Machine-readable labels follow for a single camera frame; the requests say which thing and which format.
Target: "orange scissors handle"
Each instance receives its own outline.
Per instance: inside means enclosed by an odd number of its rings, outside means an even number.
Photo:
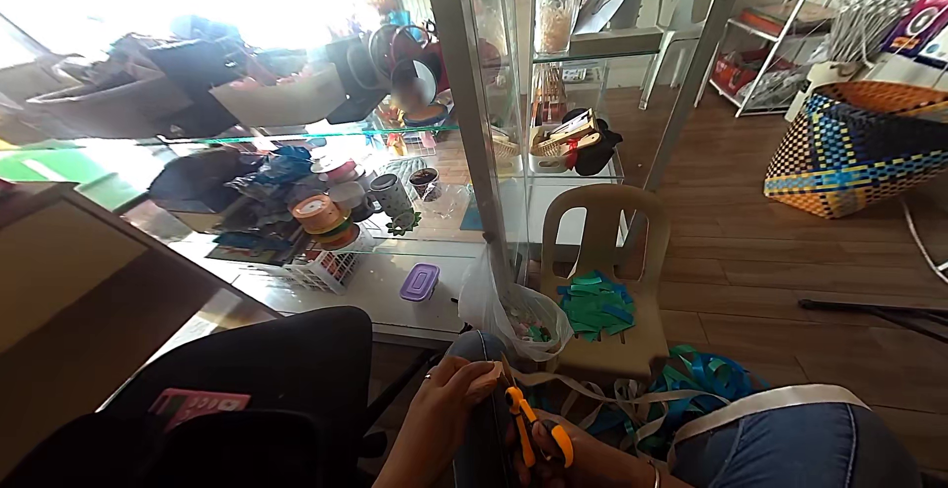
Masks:
[[[530,445],[530,434],[527,432],[527,425],[523,421],[523,416],[517,415],[516,430],[520,433],[520,448],[523,451],[523,463],[528,468],[532,468],[537,463],[537,456],[534,455],[533,446]]]
[[[523,392],[516,386],[507,388],[504,395],[507,404],[510,406],[510,413],[516,418],[516,429],[519,432],[520,446],[523,449],[523,463],[525,463],[528,468],[533,467],[533,465],[537,463],[537,457],[534,454],[533,446],[531,446],[533,438],[530,436],[529,430],[533,427],[534,423],[539,421],[537,414],[530,408],[530,404],[523,397]],[[550,436],[553,438],[553,441],[556,442],[556,446],[563,455],[563,467],[568,468],[573,465],[573,442],[570,440],[570,435],[566,434],[566,429],[552,420],[545,420],[542,421],[542,423],[547,431],[550,432]],[[543,458],[547,460],[560,459],[559,457],[547,456],[546,453],[543,453]]]

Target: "white paper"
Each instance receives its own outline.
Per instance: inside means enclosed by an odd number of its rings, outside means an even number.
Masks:
[[[576,28],[573,34],[591,34],[602,31],[603,27],[609,23],[609,20],[615,14],[615,11],[622,6],[625,0],[586,0],[586,3],[579,9],[579,16],[576,19]]]

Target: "glass jar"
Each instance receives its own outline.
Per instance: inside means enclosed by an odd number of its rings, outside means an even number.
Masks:
[[[578,0],[537,0],[537,33],[534,50],[538,54],[559,54],[570,48]]]

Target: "bracelet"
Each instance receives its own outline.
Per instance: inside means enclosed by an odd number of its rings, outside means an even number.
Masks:
[[[655,465],[654,460],[649,460],[648,463],[651,465],[652,469],[655,470],[655,486],[652,488],[660,488],[662,486],[662,474],[659,473],[658,467]]]

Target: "purple plastic container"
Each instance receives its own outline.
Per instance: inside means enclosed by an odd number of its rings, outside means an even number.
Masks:
[[[441,268],[434,264],[418,262],[411,268],[409,276],[405,277],[398,294],[406,301],[420,302],[428,299],[434,293],[434,286],[438,284],[438,275]]]

